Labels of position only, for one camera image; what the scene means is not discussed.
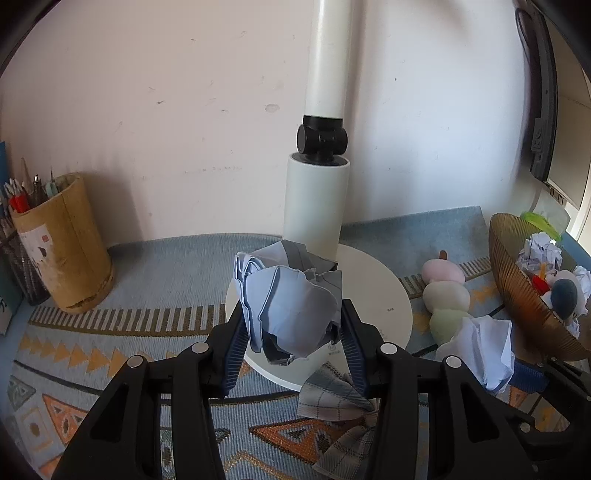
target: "pink plush ball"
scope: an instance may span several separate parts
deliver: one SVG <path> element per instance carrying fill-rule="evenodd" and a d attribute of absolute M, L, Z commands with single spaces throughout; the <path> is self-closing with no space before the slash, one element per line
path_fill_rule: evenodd
<path fill-rule="evenodd" d="M 460 267 L 449 260 L 439 258 L 425 262 L 421 276 L 427 285 L 434 281 L 454 281 L 460 284 L 466 281 L 466 276 Z"/>

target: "ribbed glass bowl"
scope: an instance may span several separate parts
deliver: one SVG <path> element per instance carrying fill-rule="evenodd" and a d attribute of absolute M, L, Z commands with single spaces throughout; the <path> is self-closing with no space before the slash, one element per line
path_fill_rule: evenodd
<path fill-rule="evenodd" d="M 590 315 L 579 318 L 581 335 L 577 340 L 546 306 L 515 265 L 525 240 L 539 231 L 534 225 L 509 213 L 498 213 L 491 218 L 488 247 L 496 286 L 511 319 L 541 353 L 564 361 L 589 358 Z M 572 257 L 563 251 L 561 269 L 572 270 L 575 266 Z"/>

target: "gray plaid cloth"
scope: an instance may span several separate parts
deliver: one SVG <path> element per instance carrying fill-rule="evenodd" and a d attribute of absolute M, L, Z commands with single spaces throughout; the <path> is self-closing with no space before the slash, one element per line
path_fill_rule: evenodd
<path fill-rule="evenodd" d="M 320 367 L 300 391 L 298 415 L 325 421 L 363 419 L 363 423 L 334 442 L 314 470 L 335 480 L 363 478 L 374 439 L 377 407 L 377 402 L 355 390 L 350 376 L 341 375 L 330 363 Z"/>

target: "white cylindrical pole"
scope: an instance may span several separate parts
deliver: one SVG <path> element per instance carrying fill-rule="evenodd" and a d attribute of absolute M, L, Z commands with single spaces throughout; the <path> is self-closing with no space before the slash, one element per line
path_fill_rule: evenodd
<path fill-rule="evenodd" d="M 327 260 L 336 260 L 349 182 L 350 163 L 338 160 L 315 165 L 293 154 L 287 166 L 283 238 Z"/>
<path fill-rule="evenodd" d="M 314 0 L 305 115 L 343 118 L 353 0 Z"/>

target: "rug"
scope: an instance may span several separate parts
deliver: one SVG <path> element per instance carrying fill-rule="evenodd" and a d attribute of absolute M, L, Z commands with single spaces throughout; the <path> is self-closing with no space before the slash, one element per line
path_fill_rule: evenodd
<path fill-rule="evenodd" d="M 86 413 L 128 357 L 175 356 L 225 322 L 223 302 L 234 255 L 275 241 L 274 236 L 224 234 L 118 245 L 109 251 L 116 284 L 97 308 L 70 315 L 51 300 L 24 307 L 20 314 L 28 321 L 14 340 L 18 345 L 8 385 L 0 385 L 8 401 L 0 405 L 3 422 L 30 464 L 51 477 Z M 469 279 L 471 314 L 508 318 L 490 272 L 488 230 L 478 207 L 346 225 L 341 242 L 374 256 L 400 278 L 413 307 L 407 350 L 414 355 L 432 358 L 437 348 L 421 299 L 420 271 L 442 249 Z M 18 325 L 11 328 L 21 333 Z M 532 395 L 517 395 L 512 393 L 513 404 L 543 411 L 545 427 L 556 427 L 560 416 L 550 406 Z M 228 479 L 321 478 L 312 465 L 348 426 L 304 419 L 296 409 L 297 393 L 242 365 L 229 397 L 212 403 Z M 163 406 L 161 419 L 163 478 L 172 480 L 170 407 Z M 421 416 L 420 429 L 425 439 L 428 417 Z M 426 477 L 427 458 L 423 442 L 418 478 Z"/>

